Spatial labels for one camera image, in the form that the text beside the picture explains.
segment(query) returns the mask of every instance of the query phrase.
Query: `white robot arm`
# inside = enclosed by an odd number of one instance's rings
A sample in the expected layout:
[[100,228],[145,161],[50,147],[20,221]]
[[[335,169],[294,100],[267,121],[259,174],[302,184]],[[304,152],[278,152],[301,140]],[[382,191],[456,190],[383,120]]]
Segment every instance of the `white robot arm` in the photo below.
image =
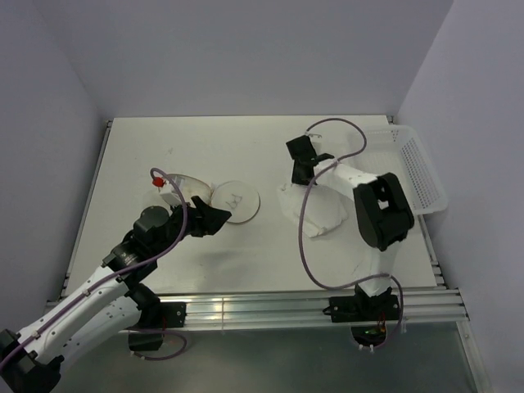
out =
[[133,230],[76,291],[18,333],[0,332],[0,375],[15,393],[51,391],[61,371],[121,330],[182,326],[181,317],[165,325],[160,299],[140,282],[156,269],[156,259],[172,248],[182,231],[183,237],[214,235],[231,217],[198,196],[192,204],[185,227],[182,206],[172,208],[171,215],[159,206],[145,209]]
[[398,305],[391,294],[389,276],[400,243],[414,225],[399,179],[394,174],[363,172],[327,153],[317,155],[308,135],[291,140],[287,149],[294,161],[292,183],[315,187],[311,182],[316,180],[316,184],[329,187],[354,202],[359,232],[368,245],[364,263],[369,267],[369,276],[383,276],[355,286],[353,303],[356,306],[349,308],[357,315],[341,322],[376,320],[374,318],[382,313],[395,318],[398,313],[393,308],[398,309]]

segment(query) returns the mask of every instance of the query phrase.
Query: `metal frame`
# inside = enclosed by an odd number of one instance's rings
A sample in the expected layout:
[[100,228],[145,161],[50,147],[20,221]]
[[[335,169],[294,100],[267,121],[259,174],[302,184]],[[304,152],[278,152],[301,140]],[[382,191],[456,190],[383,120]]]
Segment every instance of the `metal frame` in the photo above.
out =
[[[365,326],[369,323],[332,323],[322,313],[329,297],[348,296],[347,291],[254,293],[250,295],[160,296],[162,302],[187,303],[187,331],[225,331],[271,328],[328,328]],[[404,292],[405,323],[468,321],[459,290],[407,290]]]
[[457,329],[477,392],[493,393],[493,386],[482,362],[481,352],[478,349],[477,342],[473,338],[469,321],[457,322]]
[[[84,209],[79,233],[65,276],[64,291],[62,291],[61,298],[65,294],[70,272],[73,269],[79,239],[82,236],[89,204],[102,163],[102,157],[111,132],[111,126],[112,120],[108,120],[102,149],[89,189],[88,201]],[[450,290],[446,286],[435,251],[433,250],[433,245],[431,244],[426,222],[422,216],[418,217],[418,222],[421,225],[422,235],[424,236],[433,273],[435,274],[436,287],[404,289],[403,323],[456,322],[477,391],[480,393],[491,393],[493,390],[490,380],[482,363],[476,342],[471,334],[468,313],[460,291],[458,289]],[[180,329],[186,331],[335,328],[350,325],[366,325],[368,323],[331,323],[331,319],[322,314],[322,309],[328,305],[329,297],[339,295],[348,296],[352,293],[352,290],[345,290],[336,292],[265,292],[242,295],[160,295],[160,299],[165,303],[180,301],[187,303],[186,323],[184,328]],[[56,305],[56,303],[48,303],[46,311],[54,305]]]

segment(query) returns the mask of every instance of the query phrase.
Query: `white cloth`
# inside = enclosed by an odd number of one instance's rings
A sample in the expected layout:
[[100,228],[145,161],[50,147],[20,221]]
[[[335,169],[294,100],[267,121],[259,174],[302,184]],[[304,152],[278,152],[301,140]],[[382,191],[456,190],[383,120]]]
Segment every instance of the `white cloth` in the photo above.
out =
[[[284,216],[298,226],[305,186],[283,184],[278,187],[278,199]],[[342,203],[343,196],[325,186],[313,186],[305,207],[303,231],[308,237],[317,237],[338,227],[348,218]]]

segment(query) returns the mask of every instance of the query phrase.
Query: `cable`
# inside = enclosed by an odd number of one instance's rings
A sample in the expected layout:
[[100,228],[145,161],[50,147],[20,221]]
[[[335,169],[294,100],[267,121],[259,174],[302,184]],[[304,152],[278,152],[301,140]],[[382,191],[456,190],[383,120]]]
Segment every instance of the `cable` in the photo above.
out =
[[[305,259],[304,238],[303,238],[303,236],[304,236],[303,229],[304,229],[305,207],[307,205],[309,194],[311,193],[311,190],[313,189],[313,186],[316,184],[316,181],[317,181],[317,179],[320,176],[322,176],[323,174],[328,172],[330,169],[334,169],[335,167],[337,167],[337,165],[339,164],[339,162],[341,160],[345,160],[346,158],[351,158],[351,157],[357,156],[358,154],[363,152],[366,149],[366,147],[368,146],[368,139],[366,138],[366,135],[364,134],[364,131],[357,124],[353,123],[352,121],[349,121],[349,120],[346,120],[346,119],[342,119],[340,117],[329,117],[327,119],[323,119],[323,120],[317,121],[316,123],[313,123],[312,125],[310,125],[306,129],[305,133],[307,134],[309,131],[311,131],[316,126],[318,126],[318,125],[320,125],[322,123],[326,123],[328,121],[341,121],[343,123],[349,124],[350,126],[352,126],[354,129],[356,129],[359,132],[359,134],[362,136],[362,139],[364,140],[364,143],[362,144],[362,147],[359,150],[357,150],[357,151],[355,151],[353,153],[349,153],[349,154],[346,154],[346,155],[343,155],[343,156],[340,156],[340,157],[336,158],[336,160],[331,165],[329,165],[328,167],[320,170],[311,179],[311,181],[309,182],[307,188],[305,189],[304,200],[302,201],[302,207],[300,208],[300,217],[299,217],[299,221],[298,221],[298,249],[299,249],[299,252],[300,252],[300,260],[302,261],[302,265],[304,266],[304,270],[307,273],[309,279],[312,282],[314,282],[318,287],[321,287],[322,289],[326,289],[326,290],[329,290],[329,291],[338,291],[338,290],[341,290],[341,289],[346,289],[346,288],[352,287],[354,285],[360,284],[361,282],[366,282],[366,281],[372,280],[374,278],[390,278],[391,280],[393,280],[395,282],[395,285],[399,288],[399,297],[400,297],[400,315],[399,315],[399,320],[397,321],[397,324],[395,325],[395,328],[391,332],[391,336],[393,336],[400,329],[400,325],[402,324],[402,318],[404,316],[404,292],[402,290],[402,286],[400,285],[399,280],[397,280],[391,274],[378,273],[378,274],[373,274],[371,276],[367,276],[367,277],[364,277],[364,278],[359,278],[358,280],[354,280],[353,282],[348,282],[347,284],[339,285],[339,286],[336,286],[336,287],[330,287],[328,285],[322,284],[319,280],[317,280],[317,278],[315,278],[315,276],[313,275],[313,273],[311,273],[311,270],[309,269],[307,260]],[[386,338],[384,340],[384,342],[381,343],[380,345],[375,346],[375,348],[380,348],[380,347],[384,346],[386,344],[387,340],[388,340],[388,338]]]
[[152,356],[145,356],[145,355],[139,354],[138,352],[133,352],[134,356],[136,356],[136,357],[138,357],[140,359],[143,359],[143,360],[149,360],[151,362],[160,362],[162,360],[173,359],[173,358],[176,358],[177,356],[181,355],[187,348],[187,338],[184,335],[180,334],[179,332],[175,332],[173,330],[135,329],[135,328],[130,328],[129,330],[131,330],[133,332],[143,333],[143,334],[157,334],[157,333],[161,332],[162,334],[175,336],[175,337],[178,337],[180,340],[182,340],[182,348],[180,348],[179,350],[177,350],[173,354],[167,355],[167,356],[159,356],[158,358],[154,358]]
[[[166,248],[164,251],[162,251],[160,254],[153,256],[147,260],[144,260],[143,262],[140,262],[138,264],[135,264],[133,266],[129,266],[127,268],[123,268],[119,271],[116,271],[114,273],[111,273],[104,278],[98,280],[95,282],[92,286],[87,288],[88,293],[93,292],[96,290],[99,286],[101,286],[103,283],[108,282],[112,280],[113,278],[116,278],[120,276],[121,274],[129,273],[133,270],[140,269],[141,267],[150,264],[152,262],[155,262],[162,256],[166,255],[168,252],[173,250],[177,244],[180,243],[180,241],[183,239],[183,235],[186,232],[187,227],[187,204],[186,201],[183,199],[182,192],[180,191],[180,188],[178,188],[177,184],[171,179],[170,176],[168,176],[163,170],[160,170],[158,168],[151,168],[150,175],[152,178],[155,178],[155,173],[158,173],[160,176],[162,176],[164,179],[166,179],[171,186],[173,187],[174,191],[176,192],[178,198],[181,201],[182,204],[182,212],[183,212],[183,218],[182,218],[182,228],[180,229],[180,233],[178,234],[177,238],[174,239],[173,244]],[[11,359],[13,359],[21,350],[23,350],[29,343],[34,341],[36,337],[39,337],[44,333],[46,330],[48,330],[58,319],[60,319],[64,314],[69,312],[71,309],[73,309],[83,298],[85,297],[84,294],[78,295],[76,298],[74,298],[68,305],[66,305],[63,309],[61,309],[59,312],[56,313],[55,316],[50,318],[44,325],[42,325],[39,329],[36,331],[36,335],[28,337],[25,341],[23,341],[21,344],[19,344],[14,350],[12,350],[5,358],[0,362],[0,372],[3,370],[3,368],[8,364]]]

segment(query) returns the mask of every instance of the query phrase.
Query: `red button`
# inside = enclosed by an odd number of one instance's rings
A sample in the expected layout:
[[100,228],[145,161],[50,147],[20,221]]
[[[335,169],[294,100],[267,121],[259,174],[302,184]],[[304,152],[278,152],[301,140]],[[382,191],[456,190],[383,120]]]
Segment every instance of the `red button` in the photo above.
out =
[[163,178],[154,177],[153,178],[153,186],[157,187],[164,187],[165,181]]

